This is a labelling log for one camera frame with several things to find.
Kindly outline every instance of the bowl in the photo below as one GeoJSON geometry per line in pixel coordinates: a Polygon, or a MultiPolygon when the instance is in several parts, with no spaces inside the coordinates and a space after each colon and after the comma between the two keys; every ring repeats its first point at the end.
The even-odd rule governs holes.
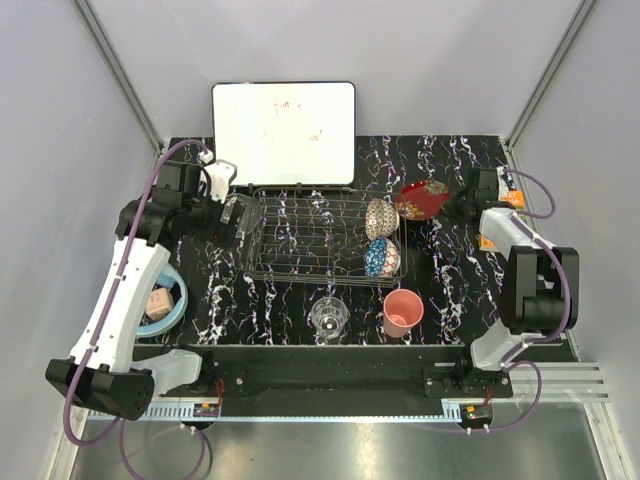
{"type": "Polygon", "coordinates": [[[364,257],[364,273],[370,277],[391,277],[400,268],[398,247],[386,237],[376,237],[364,257]]]}
{"type": "Polygon", "coordinates": [[[398,229],[400,215],[395,207],[380,198],[374,198],[367,206],[365,233],[369,240],[388,237],[398,229]]]}

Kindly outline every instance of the white wall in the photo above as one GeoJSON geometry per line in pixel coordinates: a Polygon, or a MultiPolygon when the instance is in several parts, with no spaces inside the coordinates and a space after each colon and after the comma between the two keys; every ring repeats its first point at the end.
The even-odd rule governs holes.
{"type": "Polygon", "coordinates": [[[357,132],[507,135],[579,0],[92,0],[159,133],[220,81],[351,80],[357,132]]]}
{"type": "MultiPolygon", "coordinates": [[[[600,2],[516,146],[555,193],[543,232],[581,257],[576,335],[640,474],[640,3],[600,2]]],[[[546,206],[537,202],[536,209],[546,206]]]]}
{"type": "Polygon", "coordinates": [[[69,0],[0,2],[0,470],[44,478],[65,358],[153,152],[69,0]]]}

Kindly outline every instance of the wire dish rack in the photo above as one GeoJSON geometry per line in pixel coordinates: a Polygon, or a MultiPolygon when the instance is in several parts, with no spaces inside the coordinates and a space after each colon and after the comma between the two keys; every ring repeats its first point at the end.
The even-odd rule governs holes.
{"type": "Polygon", "coordinates": [[[395,286],[407,273],[407,225],[389,237],[400,268],[390,277],[365,275],[367,206],[374,198],[404,203],[401,194],[351,188],[260,188],[261,218],[244,239],[243,269],[254,279],[337,285],[395,286]]]}

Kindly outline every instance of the wire grid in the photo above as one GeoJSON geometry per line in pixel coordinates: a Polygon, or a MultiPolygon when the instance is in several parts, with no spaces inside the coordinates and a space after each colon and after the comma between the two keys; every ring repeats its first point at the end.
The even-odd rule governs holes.
{"type": "Polygon", "coordinates": [[[258,280],[395,286],[408,265],[402,217],[389,237],[398,247],[400,268],[391,277],[365,275],[365,215],[374,198],[404,203],[400,194],[351,188],[256,190],[261,219],[248,238],[244,269],[258,280]]]}

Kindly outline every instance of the reflective floor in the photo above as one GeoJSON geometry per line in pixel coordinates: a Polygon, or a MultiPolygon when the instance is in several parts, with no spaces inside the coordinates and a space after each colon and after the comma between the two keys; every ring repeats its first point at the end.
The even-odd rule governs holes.
{"type": "MultiPolygon", "coordinates": [[[[495,424],[517,418],[514,405],[497,405],[495,424]]],[[[93,421],[85,438],[106,423],[93,421]]],[[[126,450],[135,452],[166,422],[127,423],[126,450]]],[[[540,405],[524,425],[501,433],[466,435],[406,424],[219,423],[206,430],[212,446],[196,479],[413,480],[604,479],[585,414],[577,405],[540,405]]],[[[72,479],[130,478],[119,461],[118,433],[78,452],[72,479]]],[[[200,442],[171,429],[131,459],[153,480],[184,477],[200,442]]]]}

